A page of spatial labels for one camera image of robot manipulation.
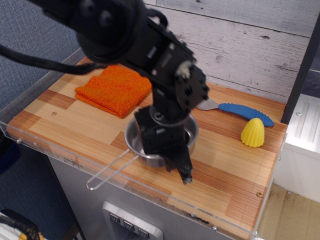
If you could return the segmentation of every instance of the pot handle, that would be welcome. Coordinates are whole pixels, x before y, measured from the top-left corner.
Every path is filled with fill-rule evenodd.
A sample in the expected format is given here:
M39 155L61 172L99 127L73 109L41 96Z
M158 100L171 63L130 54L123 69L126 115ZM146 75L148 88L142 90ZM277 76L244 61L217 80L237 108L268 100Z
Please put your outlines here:
M115 171L114 173L112 173L110 176L108 176L106 179L104 179L103 181L101 181L98 185L94 186L94 187L90 187L89 183L91 183L95 178L97 178L98 176L100 176L104 171L108 170L114 163L116 163L119 159L121 159L124 155L126 155L128 152L130 151L130 149L128 148L127 150L125 150L123 153L121 153L116 159L114 159L111 163L109 163L107 166L105 166L101 171L99 171L97 174L95 174L94 176L92 176L85 184L86 188L94 191L97 190L98 188L100 188L104 183L108 182L110 179L112 179L115 175L117 175L119 172L121 172L124 168L126 168L128 165L132 164L137 158L139 158L139 155L135 156L134 158L132 158L130 161L128 161L125 165L123 165L122 167L120 167L117 171Z

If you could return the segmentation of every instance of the button panel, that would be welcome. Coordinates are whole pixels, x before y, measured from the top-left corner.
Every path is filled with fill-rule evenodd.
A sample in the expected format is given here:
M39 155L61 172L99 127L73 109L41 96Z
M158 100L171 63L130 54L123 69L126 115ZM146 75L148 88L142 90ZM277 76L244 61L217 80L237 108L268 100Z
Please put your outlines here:
M111 202L105 201L102 211L107 225L119 224L144 240L164 240L164 234L158 227Z

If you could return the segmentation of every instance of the wooden countertop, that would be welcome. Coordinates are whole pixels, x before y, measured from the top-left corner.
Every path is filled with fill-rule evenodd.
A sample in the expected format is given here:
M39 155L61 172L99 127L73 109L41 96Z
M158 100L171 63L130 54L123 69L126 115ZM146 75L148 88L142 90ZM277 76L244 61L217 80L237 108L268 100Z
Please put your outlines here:
M76 100L75 88L100 73L96 70L84 76L64 75L12 119L7 131L43 153L87 172L99 171L128 148L124 131L137 108L152 103L149 94L127 117L119 119ZM257 224L263 200L268 197L267 188L285 137L287 125L280 123L285 104L208 85L209 96L214 101L246 105L274 121L274 127L265 128L263 146L251 148L241 142L247 119L218 109L194 109L192 115L198 122L199 136L191 154L193 183L183 185L178 171L167 172L139 160L121 171L129 177L122 177L121 181L132 191L141 191L160 199L164 205L175 206L195 221L215 225L234 238L248 239L248 232L253 232ZM111 169L119 169L133 156L127 154Z

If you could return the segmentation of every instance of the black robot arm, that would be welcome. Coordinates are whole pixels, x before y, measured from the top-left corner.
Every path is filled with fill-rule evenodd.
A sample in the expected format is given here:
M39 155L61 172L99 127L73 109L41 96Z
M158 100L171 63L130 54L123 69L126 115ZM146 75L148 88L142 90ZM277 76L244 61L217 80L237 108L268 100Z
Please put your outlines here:
M193 52L167 30L166 17L147 10L142 0L28 1L75 30L81 48L93 62L122 64L150 80L153 105L135 113L144 152L163 156L168 171L177 168L183 182L191 182L193 168L184 122L208 98L209 88Z

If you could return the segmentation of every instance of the folded towel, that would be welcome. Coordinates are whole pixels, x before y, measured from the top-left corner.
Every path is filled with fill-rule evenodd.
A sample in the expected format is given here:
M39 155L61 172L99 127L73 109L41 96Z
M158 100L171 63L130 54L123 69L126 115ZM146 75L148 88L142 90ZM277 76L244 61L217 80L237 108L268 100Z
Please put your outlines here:
M75 98L122 119L151 88L148 78L130 69L110 65L85 86L77 87Z

